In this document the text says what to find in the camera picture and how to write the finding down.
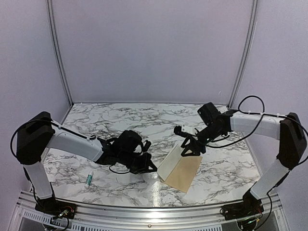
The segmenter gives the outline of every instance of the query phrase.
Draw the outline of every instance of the robotic arm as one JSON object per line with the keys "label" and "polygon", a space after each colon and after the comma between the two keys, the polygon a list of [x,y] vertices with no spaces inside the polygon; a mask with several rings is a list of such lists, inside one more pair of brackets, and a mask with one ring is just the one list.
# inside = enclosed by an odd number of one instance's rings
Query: robotic arm
{"label": "robotic arm", "polygon": [[61,208],[66,205],[55,199],[48,181],[41,162],[45,148],[80,155],[101,165],[114,165],[118,162],[125,165],[131,173],[141,174],[157,171],[151,161],[151,154],[147,152],[150,145],[149,141],[143,144],[142,138],[131,130],[109,140],[86,137],[62,127],[51,119],[49,113],[41,112],[17,130],[16,158],[24,166],[26,176],[38,195],[39,205],[36,209],[56,215],[63,212]]}
{"label": "robotic arm", "polygon": [[276,117],[264,115],[260,121],[261,115],[248,115],[238,110],[228,110],[221,114],[213,103],[203,105],[198,110],[198,114],[207,125],[202,131],[186,126],[174,128],[175,134],[185,137],[181,146],[184,148],[182,156],[205,153],[208,143],[231,131],[249,133],[256,129],[255,134],[280,141],[276,160],[269,170],[244,194],[243,202],[224,205],[221,210],[226,220],[263,212],[261,198],[284,181],[289,172],[299,164],[307,147],[307,141],[303,129],[299,126],[300,121],[297,114],[290,113],[287,116],[277,115]]}

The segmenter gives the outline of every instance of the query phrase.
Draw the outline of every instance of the metal frame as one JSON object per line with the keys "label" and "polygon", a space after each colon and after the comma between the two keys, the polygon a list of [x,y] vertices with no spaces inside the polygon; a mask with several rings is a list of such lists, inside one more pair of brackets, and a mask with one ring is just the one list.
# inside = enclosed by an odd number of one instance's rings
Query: metal frame
{"label": "metal frame", "polygon": [[66,100],[68,102],[68,105],[71,107],[73,106],[74,102],[73,102],[72,95],[71,95],[71,92],[68,86],[65,69],[64,69],[62,58],[61,58],[60,47],[59,47],[56,25],[55,25],[55,19],[54,19],[54,13],[53,13],[52,0],[46,0],[46,5],[47,5],[49,28],[51,31],[52,46],[54,49],[54,54],[55,54],[55,58],[57,61],[59,74],[60,74],[64,92],[65,92]]}
{"label": "metal frame", "polygon": [[[282,211],[282,205],[277,194],[271,195],[273,201],[273,211],[275,212],[277,222],[281,231],[288,231],[285,223],[285,216]],[[270,200],[268,197],[262,199],[265,208],[265,216],[269,212]],[[206,230],[209,227],[219,227],[219,225],[235,220],[225,221],[220,215],[221,207],[227,203],[209,204],[192,207],[175,207],[175,208],[137,208],[137,207],[120,207],[106,205],[92,205],[81,202],[77,204],[76,215],[74,220],[70,220],[71,226],[68,230],[86,230],[85,227],[92,227],[93,230],[100,228],[102,230],[119,231],[119,230],[182,230],[195,231]],[[50,215],[40,213],[34,210],[35,200],[33,194],[22,191],[11,223],[9,231],[18,230],[24,213],[33,214],[33,217],[39,216],[48,219]]]}
{"label": "metal frame", "polygon": [[252,45],[253,38],[254,38],[254,32],[255,32],[255,29],[256,29],[258,3],[259,3],[259,0],[253,0],[252,8],[251,8],[251,14],[250,14],[249,27],[248,27],[247,37],[246,37],[246,42],[245,42],[245,47],[244,47],[242,59],[241,59],[241,62],[240,62],[239,70],[237,72],[237,76],[236,76],[235,83],[234,83],[234,86],[233,86],[233,90],[231,92],[231,96],[230,96],[230,99],[229,99],[229,103],[228,103],[229,108],[232,108],[234,106],[234,101],[236,99],[237,93],[238,93],[240,85],[241,85],[241,81],[242,81],[243,76],[244,76],[244,71],[245,71],[245,67],[246,67],[246,63],[247,63],[248,54],[249,54],[249,51],[251,49],[251,45]]}

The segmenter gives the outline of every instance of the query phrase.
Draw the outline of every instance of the white marble surface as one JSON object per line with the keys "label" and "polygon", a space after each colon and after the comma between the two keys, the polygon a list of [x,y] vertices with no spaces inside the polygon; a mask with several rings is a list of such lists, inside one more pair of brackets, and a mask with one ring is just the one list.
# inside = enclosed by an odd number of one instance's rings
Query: white marble surface
{"label": "white marble surface", "polygon": [[[64,126],[103,139],[118,137],[131,129],[152,142],[149,153],[158,167],[170,149],[183,138],[173,134],[176,125],[205,127],[194,104],[75,104]],[[226,144],[239,138],[232,134]],[[115,174],[83,157],[50,149],[44,166],[56,196],[75,201],[120,206],[189,206],[241,199],[259,178],[257,167],[244,141],[222,148],[207,148],[188,193],[161,183],[156,173]],[[116,171],[126,171],[121,165]],[[94,172],[89,189],[84,184]]]}

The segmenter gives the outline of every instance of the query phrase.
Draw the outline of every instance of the ventilation grille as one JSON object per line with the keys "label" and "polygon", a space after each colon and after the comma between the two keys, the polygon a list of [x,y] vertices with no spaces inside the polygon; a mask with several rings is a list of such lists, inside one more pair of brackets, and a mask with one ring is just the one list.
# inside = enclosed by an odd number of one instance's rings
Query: ventilation grille
{"label": "ventilation grille", "polygon": [[[24,210],[23,217],[28,218],[30,220],[37,221],[39,223],[43,223],[45,225],[51,225],[50,224],[51,216],[46,215],[46,214]],[[57,220],[52,221],[52,224],[54,225],[55,228],[61,225],[61,223],[58,222]],[[127,229],[109,229],[109,228],[104,228],[99,225],[82,224],[82,221],[76,221],[76,220],[70,220],[69,230],[71,231],[132,231],[132,230],[127,230]],[[215,226],[207,226],[207,227],[198,228],[198,229],[180,229],[176,231],[223,231],[223,230],[222,230],[221,225],[215,225]]]}

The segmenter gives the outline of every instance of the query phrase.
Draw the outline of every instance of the gray marble vein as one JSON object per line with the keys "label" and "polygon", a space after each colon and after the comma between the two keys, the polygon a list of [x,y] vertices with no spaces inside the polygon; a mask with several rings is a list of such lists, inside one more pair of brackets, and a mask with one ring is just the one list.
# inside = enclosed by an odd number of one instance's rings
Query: gray marble vein
{"label": "gray marble vein", "polygon": [[[152,142],[149,153],[159,166],[171,148],[183,138],[173,134],[176,125],[202,129],[203,121],[197,114],[201,105],[114,103],[75,104],[64,126],[85,135],[103,139],[118,137],[131,129]],[[222,112],[225,106],[218,106]],[[233,133],[223,145],[239,139]],[[44,166],[49,180],[60,198],[121,206],[174,207],[203,205],[240,199],[259,178],[257,167],[244,141],[236,145],[212,149],[202,155],[202,163],[188,193],[180,192],[160,182],[156,173],[119,175],[86,158],[50,149]],[[127,171],[117,164],[116,171]],[[84,188],[89,171],[94,172],[89,189]]]}

